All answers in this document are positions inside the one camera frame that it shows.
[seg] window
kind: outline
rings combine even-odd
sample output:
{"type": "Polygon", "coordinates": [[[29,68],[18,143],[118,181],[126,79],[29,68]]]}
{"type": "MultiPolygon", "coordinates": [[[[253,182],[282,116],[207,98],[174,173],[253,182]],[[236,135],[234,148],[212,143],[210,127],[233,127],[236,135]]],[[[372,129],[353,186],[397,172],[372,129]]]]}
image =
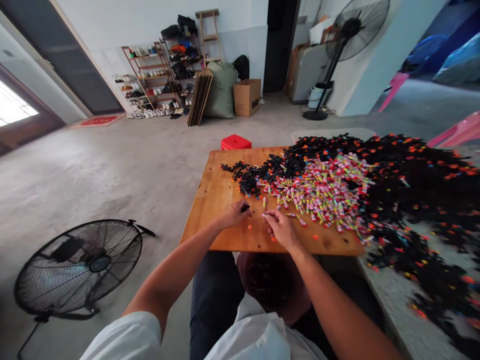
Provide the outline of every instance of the window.
{"type": "Polygon", "coordinates": [[[38,111],[0,81],[0,127],[37,114],[38,111]]]}

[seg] fan guard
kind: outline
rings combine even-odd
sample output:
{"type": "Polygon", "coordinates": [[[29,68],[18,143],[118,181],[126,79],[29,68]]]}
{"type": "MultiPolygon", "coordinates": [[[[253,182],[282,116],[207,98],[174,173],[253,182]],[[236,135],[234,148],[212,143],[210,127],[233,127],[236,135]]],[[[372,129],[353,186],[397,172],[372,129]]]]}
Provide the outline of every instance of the fan guard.
{"type": "Polygon", "coordinates": [[[14,287],[16,303],[42,320],[91,318],[98,312],[94,303],[119,286],[137,264],[142,234],[155,236],[134,222],[92,221],[48,242],[20,271],[14,287]],[[90,314],[70,314],[82,308],[90,314]]]}
{"type": "MultiPolygon", "coordinates": [[[[353,58],[372,42],[382,28],[389,8],[390,0],[352,0],[343,8],[328,32],[327,38],[339,40],[342,36],[336,36],[336,33],[342,31],[344,25],[352,20],[359,20],[360,28],[348,37],[349,40],[343,47],[339,62],[353,58]]],[[[330,59],[333,59],[335,48],[340,44],[340,41],[336,40],[326,43],[326,53],[330,59]]]]}

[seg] white wall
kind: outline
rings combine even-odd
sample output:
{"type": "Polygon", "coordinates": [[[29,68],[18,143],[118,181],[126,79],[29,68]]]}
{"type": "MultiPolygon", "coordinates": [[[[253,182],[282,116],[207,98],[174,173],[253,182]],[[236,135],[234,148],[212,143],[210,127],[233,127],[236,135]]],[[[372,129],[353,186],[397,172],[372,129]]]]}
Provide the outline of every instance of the white wall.
{"type": "Polygon", "coordinates": [[[343,116],[368,114],[447,0],[402,0],[343,103],[343,116]]]}
{"type": "MultiPolygon", "coordinates": [[[[331,17],[336,18],[349,2],[350,0],[325,0],[322,4],[320,16],[330,15],[331,17]]],[[[332,76],[332,80],[335,81],[333,91],[331,92],[327,103],[327,106],[330,109],[335,110],[337,115],[344,115],[343,112],[349,103],[355,88],[371,61],[379,41],[390,26],[392,19],[395,17],[395,13],[401,2],[402,0],[390,0],[390,9],[388,10],[385,22],[371,43],[354,57],[338,63],[332,76]]]]}
{"type": "MultiPolygon", "coordinates": [[[[320,16],[336,17],[349,2],[324,0],[320,16]]],[[[339,116],[368,114],[445,2],[390,0],[385,22],[371,43],[338,63],[328,107],[339,116]]]]}
{"type": "Polygon", "coordinates": [[[52,79],[51,76],[55,76],[51,74],[53,70],[50,69],[48,73],[48,69],[42,67],[45,66],[44,60],[32,50],[25,38],[1,12],[0,63],[65,123],[72,124],[91,115],[78,99],[76,104],[66,94],[69,90],[65,84],[64,87],[60,87],[52,79]]]}
{"type": "MultiPolygon", "coordinates": [[[[262,79],[267,43],[268,0],[56,0],[88,51],[94,57],[99,72],[111,86],[117,87],[111,76],[132,73],[121,46],[152,45],[160,31],[177,23],[178,14],[199,22],[195,12],[219,9],[217,28],[224,61],[233,62],[238,56],[250,59],[250,77],[262,79]]],[[[207,19],[206,34],[215,29],[207,19]]],[[[214,48],[209,54],[215,56],[214,48]]],[[[120,90],[115,95],[130,111],[120,90]]]]}
{"type": "Polygon", "coordinates": [[[310,29],[313,27],[315,17],[320,8],[322,0],[301,0],[300,8],[298,9],[298,16],[306,16],[306,22],[298,24],[295,27],[295,34],[293,35],[293,50],[297,45],[305,44],[310,40],[310,29]]]}

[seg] green sack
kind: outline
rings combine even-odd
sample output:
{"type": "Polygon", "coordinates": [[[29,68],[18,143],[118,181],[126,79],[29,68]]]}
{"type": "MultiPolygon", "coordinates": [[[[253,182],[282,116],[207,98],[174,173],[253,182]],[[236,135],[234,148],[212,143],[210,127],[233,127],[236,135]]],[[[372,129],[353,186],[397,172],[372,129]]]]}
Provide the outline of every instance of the green sack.
{"type": "Polygon", "coordinates": [[[211,61],[207,68],[213,74],[213,79],[203,116],[205,118],[235,119],[234,84],[237,82],[237,71],[228,62],[219,64],[211,61]]]}

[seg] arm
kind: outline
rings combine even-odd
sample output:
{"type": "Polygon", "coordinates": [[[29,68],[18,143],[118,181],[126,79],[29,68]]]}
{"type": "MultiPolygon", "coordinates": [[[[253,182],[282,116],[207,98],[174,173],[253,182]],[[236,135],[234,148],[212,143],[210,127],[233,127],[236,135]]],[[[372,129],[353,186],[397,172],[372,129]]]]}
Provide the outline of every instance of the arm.
{"type": "Polygon", "coordinates": [[[380,329],[335,284],[302,246],[289,219],[279,210],[265,212],[268,231],[290,253],[305,283],[315,313],[340,360],[401,359],[380,329]]]}
{"type": "Polygon", "coordinates": [[[172,305],[195,275],[202,259],[217,236],[225,229],[250,216],[250,210],[241,212],[247,202],[234,202],[218,219],[173,250],[141,285],[122,316],[146,311],[160,322],[162,336],[167,326],[167,316],[172,305]]]}

